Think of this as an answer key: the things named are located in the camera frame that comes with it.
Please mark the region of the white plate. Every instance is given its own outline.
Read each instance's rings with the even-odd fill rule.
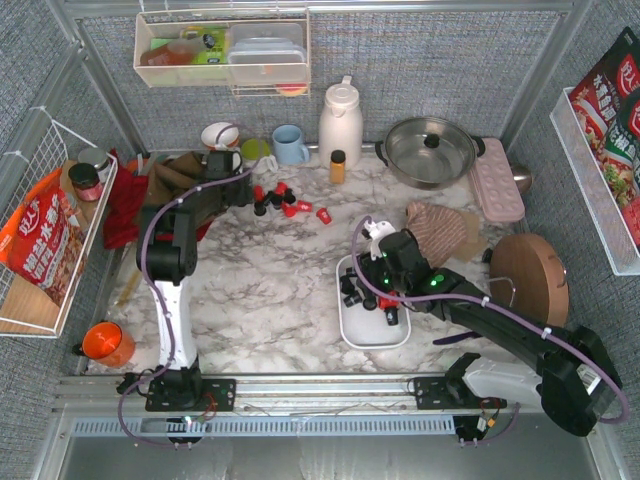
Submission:
[[[351,255],[347,255],[336,266],[340,333],[344,341],[360,350],[382,350],[403,345],[411,335],[411,320],[406,307],[398,308],[398,325],[387,324],[385,314],[379,308],[370,312],[362,303],[347,308],[342,301],[340,277],[353,266]]]

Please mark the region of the round wooden board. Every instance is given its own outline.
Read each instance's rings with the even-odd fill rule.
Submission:
[[[509,277],[516,287],[512,308],[534,320],[564,326],[569,313],[569,288],[564,266],[547,241],[533,233],[508,235],[493,250],[491,278]],[[509,305],[511,285],[491,282],[491,296]]]

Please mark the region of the striped cloth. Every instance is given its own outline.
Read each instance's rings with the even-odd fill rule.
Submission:
[[[411,202],[407,215],[407,228],[415,235],[420,253],[432,268],[442,266],[467,240],[464,219],[455,210]]]

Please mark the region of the red cloth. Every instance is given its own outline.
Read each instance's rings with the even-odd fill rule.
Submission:
[[[118,165],[118,172],[107,204],[111,211],[104,221],[104,247],[116,249],[138,238],[139,228],[134,219],[144,203],[149,177],[134,177]]]

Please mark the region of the wall shelf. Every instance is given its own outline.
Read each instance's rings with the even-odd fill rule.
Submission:
[[[45,115],[46,113],[42,111],[38,114]],[[53,118],[49,117],[49,120],[50,126],[41,138],[35,153],[28,159],[27,169],[9,201],[4,214],[5,221],[23,202],[26,192],[45,175],[62,167],[68,160],[67,147],[61,133],[69,133],[89,146],[96,146]],[[13,155],[19,156],[21,154],[13,152]],[[104,184],[102,196],[95,207],[93,218],[88,219],[90,225],[85,235],[80,257],[76,259],[69,280],[69,288],[60,306],[56,305],[40,288],[14,274],[5,265],[0,265],[0,336],[58,338],[61,335],[116,177],[116,159],[114,157],[111,159],[109,176]]]
[[[254,15],[243,18],[241,12],[234,19],[215,19],[218,11],[181,10],[171,12],[140,13],[136,17],[136,36],[133,68],[149,87],[208,87],[229,86],[236,96],[273,96],[281,95],[280,87],[287,85],[306,85],[306,91],[300,95],[309,95],[311,84],[311,42],[309,30],[309,12],[304,10],[297,18],[273,18],[265,12],[256,18]],[[165,21],[175,18],[176,21]],[[302,27],[303,45],[306,61],[297,63],[260,63],[260,64],[210,64],[210,65],[141,65],[140,57],[151,49],[154,38],[178,38],[180,32],[188,26],[222,27],[227,31],[234,25],[259,23],[295,23]]]
[[[569,100],[565,88],[550,114],[562,148],[587,204],[613,273],[640,275],[640,253],[622,218]]]

